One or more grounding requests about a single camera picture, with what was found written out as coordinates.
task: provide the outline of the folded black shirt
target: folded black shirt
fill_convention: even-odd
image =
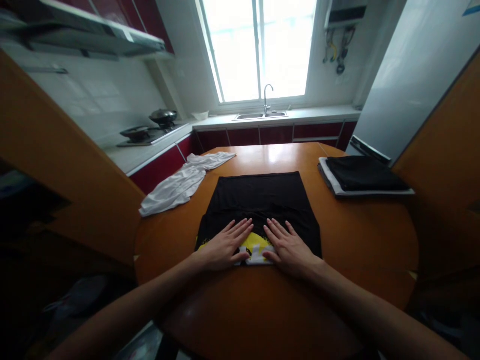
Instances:
[[[329,157],[328,168],[344,191],[399,191],[408,186],[392,170],[369,156]]]
[[[276,219],[284,228],[285,221],[289,221],[312,253],[322,257],[320,226],[298,171],[220,177],[201,220],[195,251],[232,220],[238,223],[245,218],[253,219],[252,234],[267,243],[270,243],[264,230],[267,219]]]

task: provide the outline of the hand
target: hand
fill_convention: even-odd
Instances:
[[[266,222],[268,226],[263,228],[277,253],[265,251],[263,256],[282,271],[298,278],[306,277],[312,269],[324,263],[312,253],[288,221],[285,222],[288,231],[275,219]]]
[[[230,268],[235,263],[250,258],[248,252],[240,252],[235,256],[234,252],[252,232],[254,228],[252,219],[243,219],[236,226],[234,224],[235,220],[229,223],[226,228],[204,247],[192,254],[204,269],[224,270]]]

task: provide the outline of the refrigerator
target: refrigerator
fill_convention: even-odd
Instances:
[[[477,0],[407,0],[348,154],[395,164],[479,48],[479,10]]]

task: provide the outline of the folded clothes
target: folded clothes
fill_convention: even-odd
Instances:
[[[379,198],[379,197],[402,197],[415,195],[415,191],[411,188],[408,190],[365,190],[365,191],[345,191],[342,189],[337,178],[331,172],[329,166],[327,165],[327,158],[321,157],[318,159],[320,163],[318,164],[318,170],[320,171],[323,179],[325,180],[326,185],[330,191],[337,198]]]
[[[344,191],[410,189],[388,166],[370,156],[329,157],[326,163]]]

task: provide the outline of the window frame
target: window frame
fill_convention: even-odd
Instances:
[[[258,99],[254,100],[241,100],[241,101],[225,101],[225,97],[223,94],[222,89],[222,82],[217,66],[217,60],[215,58],[215,52],[213,48],[210,28],[208,25],[207,14],[205,12],[204,2],[203,0],[195,0],[196,8],[197,8],[197,15],[200,20],[200,26],[202,29],[203,39],[205,42],[205,51],[209,57],[209,67],[211,70],[211,76],[213,78],[212,83],[214,84],[213,92],[216,94],[215,100],[217,104],[217,108],[219,112],[229,112],[235,110],[243,110],[243,111],[256,111],[259,107],[264,105],[264,99],[262,98],[262,73],[261,73],[261,59],[260,59],[260,38],[261,44],[265,44],[265,31],[260,31],[259,29],[263,29],[261,27],[262,18],[263,18],[263,3],[264,0],[251,0],[252,3],[252,16],[253,16],[253,27],[254,27],[254,36],[255,36],[255,53],[256,53],[256,68],[257,68],[257,83],[258,83]],[[299,96],[288,96],[288,97],[277,97],[277,98],[268,98],[268,104],[271,106],[308,106],[308,89],[311,79],[311,64],[314,57],[315,52],[317,51],[317,38],[319,36],[319,6],[321,5],[321,0],[316,1],[315,6],[315,13],[313,15],[313,28],[312,28],[312,36],[311,36],[311,45],[310,45],[310,57],[308,59],[308,70],[307,70],[307,77],[306,77],[306,84],[305,84],[305,94]],[[265,66],[265,59],[262,57],[263,66]]]

